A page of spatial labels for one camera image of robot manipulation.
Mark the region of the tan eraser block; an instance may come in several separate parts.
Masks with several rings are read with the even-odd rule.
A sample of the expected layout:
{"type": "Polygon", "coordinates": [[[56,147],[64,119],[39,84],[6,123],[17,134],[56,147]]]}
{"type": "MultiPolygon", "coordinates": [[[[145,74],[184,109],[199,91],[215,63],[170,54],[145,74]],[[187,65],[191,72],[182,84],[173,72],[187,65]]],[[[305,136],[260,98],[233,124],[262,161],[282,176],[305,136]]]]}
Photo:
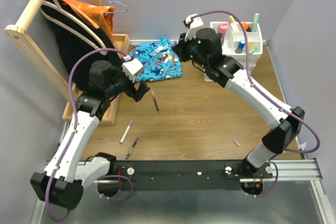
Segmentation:
{"type": "Polygon", "coordinates": [[[249,43],[248,43],[248,48],[249,48],[250,50],[252,50],[252,49],[254,48],[254,43],[253,43],[253,42],[249,42],[249,43]]]}

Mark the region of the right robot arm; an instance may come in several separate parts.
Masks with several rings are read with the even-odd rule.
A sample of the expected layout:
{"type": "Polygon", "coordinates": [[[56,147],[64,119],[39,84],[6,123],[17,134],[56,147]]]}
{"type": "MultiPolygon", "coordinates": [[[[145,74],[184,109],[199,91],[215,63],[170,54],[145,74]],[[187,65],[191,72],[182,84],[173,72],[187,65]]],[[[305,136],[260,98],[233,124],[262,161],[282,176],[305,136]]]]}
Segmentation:
{"type": "Polygon", "coordinates": [[[256,81],[242,64],[222,53],[219,35],[212,28],[200,28],[194,37],[180,34],[173,51],[182,62],[191,61],[203,67],[206,75],[221,87],[237,94],[259,113],[269,132],[241,162],[240,172],[249,178],[259,174],[261,167],[281,154],[297,137],[302,127],[304,110],[277,100],[256,81]]]}

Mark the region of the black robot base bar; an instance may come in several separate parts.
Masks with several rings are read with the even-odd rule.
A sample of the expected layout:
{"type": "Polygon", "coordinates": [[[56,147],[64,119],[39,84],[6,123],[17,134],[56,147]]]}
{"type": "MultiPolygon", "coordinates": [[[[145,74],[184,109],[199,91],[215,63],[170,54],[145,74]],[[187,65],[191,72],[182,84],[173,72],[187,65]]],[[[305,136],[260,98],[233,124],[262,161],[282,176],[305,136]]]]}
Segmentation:
{"type": "Polygon", "coordinates": [[[248,168],[239,159],[193,161],[117,161],[121,178],[98,180],[98,192],[108,197],[129,191],[240,190],[261,193],[263,180],[272,178],[269,163],[248,168]]]}

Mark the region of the blue cap white marker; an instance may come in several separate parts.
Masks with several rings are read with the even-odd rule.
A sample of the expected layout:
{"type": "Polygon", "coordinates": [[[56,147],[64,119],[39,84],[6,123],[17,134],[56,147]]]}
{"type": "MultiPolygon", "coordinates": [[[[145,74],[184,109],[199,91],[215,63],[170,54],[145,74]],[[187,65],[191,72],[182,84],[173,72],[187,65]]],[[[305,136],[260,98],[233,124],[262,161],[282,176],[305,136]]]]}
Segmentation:
{"type": "MultiPolygon", "coordinates": [[[[174,40],[172,48],[174,48],[176,44],[177,44],[177,40],[174,40]]],[[[173,66],[175,65],[175,52],[173,50],[172,50],[172,65],[173,66]]]]}

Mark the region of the mint grey highlighter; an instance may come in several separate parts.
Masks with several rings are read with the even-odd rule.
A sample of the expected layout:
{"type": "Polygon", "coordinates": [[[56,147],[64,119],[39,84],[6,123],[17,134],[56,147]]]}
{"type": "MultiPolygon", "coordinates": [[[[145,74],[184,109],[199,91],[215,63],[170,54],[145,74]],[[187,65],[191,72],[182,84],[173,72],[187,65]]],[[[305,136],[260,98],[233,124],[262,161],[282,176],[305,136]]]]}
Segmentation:
{"type": "Polygon", "coordinates": [[[256,32],[257,31],[258,21],[259,21],[259,13],[255,13],[254,14],[252,28],[251,28],[252,32],[256,32]]]}

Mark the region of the dark purple pen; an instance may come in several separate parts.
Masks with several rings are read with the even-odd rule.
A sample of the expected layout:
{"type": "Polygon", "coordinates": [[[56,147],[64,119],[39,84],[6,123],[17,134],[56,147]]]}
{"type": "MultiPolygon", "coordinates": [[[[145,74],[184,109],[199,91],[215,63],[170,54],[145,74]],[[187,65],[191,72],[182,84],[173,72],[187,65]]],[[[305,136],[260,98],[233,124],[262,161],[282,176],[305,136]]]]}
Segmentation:
{"type": "Polygon", "coordinates": [[[135,139],[135,141],[133,142],[133,144],[132,144],[130,150],[128,151],[126,157],[125,157],[126,160],[128,160],[128,159],[130,158],[130,156],[131,156],[131,154],[132,154],[134,148],[136,147],[136,145],[137,145],[139,139],[140,139],[140,136],[138,135],[137,138],[135,139]]]}

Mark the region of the yellow cap white marker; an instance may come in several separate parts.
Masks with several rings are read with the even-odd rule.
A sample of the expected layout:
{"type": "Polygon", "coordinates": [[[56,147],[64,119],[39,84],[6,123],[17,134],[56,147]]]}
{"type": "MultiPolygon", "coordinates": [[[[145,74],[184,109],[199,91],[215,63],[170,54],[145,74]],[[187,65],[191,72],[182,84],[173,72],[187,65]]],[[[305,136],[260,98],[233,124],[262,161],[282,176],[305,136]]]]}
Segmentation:
{"type": "Polygon", "coordinates": [[[234,18],[233,18],[232,15],[229,15],[229,22],[230,22],[232,25],[236,25],[236,24],[235,24],[235,20],[234,20],[234,18]]]}

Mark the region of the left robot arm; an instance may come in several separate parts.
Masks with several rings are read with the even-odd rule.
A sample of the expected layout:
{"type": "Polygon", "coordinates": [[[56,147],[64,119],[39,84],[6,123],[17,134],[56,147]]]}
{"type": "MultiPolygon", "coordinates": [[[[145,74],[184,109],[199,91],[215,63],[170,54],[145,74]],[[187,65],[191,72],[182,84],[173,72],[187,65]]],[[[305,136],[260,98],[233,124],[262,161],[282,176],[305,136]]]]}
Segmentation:
{"type": "Polygon", "coordinates": [[[113,155],[99,153],[81,169],[77,168],[78,162],[112,98],[124,92],[138,102],[148,92],[146,83],[134,87],[137,76],[143,70],[144,65],[138,59],[124,62],[119,67],[106,60],[91,65],[87,89],[76,100],[76,110],[59,149],[44,171],[33,173],[30,179],[40,200],[73,210],[84,190],[96,179],[112,179],[116,175],[116,157],[113,155]]]}

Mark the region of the purple cap white marker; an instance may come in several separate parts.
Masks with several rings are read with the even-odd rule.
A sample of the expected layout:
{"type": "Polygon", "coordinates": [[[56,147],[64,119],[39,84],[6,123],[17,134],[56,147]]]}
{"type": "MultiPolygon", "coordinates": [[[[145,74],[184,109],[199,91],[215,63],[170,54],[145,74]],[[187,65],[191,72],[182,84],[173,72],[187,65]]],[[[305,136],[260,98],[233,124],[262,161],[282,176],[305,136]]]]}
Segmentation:
{"type": "Polygon", "coordinates": [[[129,124],[128,124],[128,126],[127,126],[127,128],[126,128],[126,130],[125,130],[125,132],[124,132],[124,134],[122,136],[122,138],[120,139],[120,144],[123,144],[124,140],[126,139],[126,136],[127,136],[128,132],[129,132],[131,126],[132,126],[132,124],[133,124],[133,120],[131,120],[129,122],[129,124]]]}

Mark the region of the orange black highlighter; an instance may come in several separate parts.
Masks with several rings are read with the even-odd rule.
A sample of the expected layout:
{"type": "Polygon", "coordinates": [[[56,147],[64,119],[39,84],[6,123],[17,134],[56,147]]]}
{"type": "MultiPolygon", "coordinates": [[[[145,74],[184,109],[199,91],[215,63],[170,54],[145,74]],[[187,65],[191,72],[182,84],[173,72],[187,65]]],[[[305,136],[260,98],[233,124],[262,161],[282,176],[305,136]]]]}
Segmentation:
{"type": "Polygon", "coordinates": [[[250,26],[245,21],[243,21],[241,24],[242,24],[245,31],[251,32],[250,26]]]}

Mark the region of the red clear-cap pen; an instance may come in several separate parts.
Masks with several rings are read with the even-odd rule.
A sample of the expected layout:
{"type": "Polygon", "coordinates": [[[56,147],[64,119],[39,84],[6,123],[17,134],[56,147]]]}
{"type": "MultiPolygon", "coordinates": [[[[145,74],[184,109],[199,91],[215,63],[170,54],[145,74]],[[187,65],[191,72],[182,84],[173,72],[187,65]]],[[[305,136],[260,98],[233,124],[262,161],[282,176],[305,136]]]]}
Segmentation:
{"type": "Polygon", "coordinates": [[[159,109],[159,106],[158,106],[158,102],[157,102],[154,90],[151,90],[151,96],[152,96],[152,99],[154,101],[156,111],[157,111],[158,114],[160,114],[160,109],[159,109]]]}

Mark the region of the pink lid pen tube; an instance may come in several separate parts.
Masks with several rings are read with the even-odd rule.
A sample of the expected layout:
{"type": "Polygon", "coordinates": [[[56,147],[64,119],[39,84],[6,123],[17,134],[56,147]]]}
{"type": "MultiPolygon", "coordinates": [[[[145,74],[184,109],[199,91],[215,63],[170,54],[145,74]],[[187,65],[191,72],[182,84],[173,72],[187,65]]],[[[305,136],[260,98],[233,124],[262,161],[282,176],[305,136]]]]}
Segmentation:
{"type": "Polygon", "coordinates": [[[225,34],[227,33],[229,28],[229,22],[221,22],[217,26],[217,33],[220,35],[221,44],[224,43],[225,34]]]}

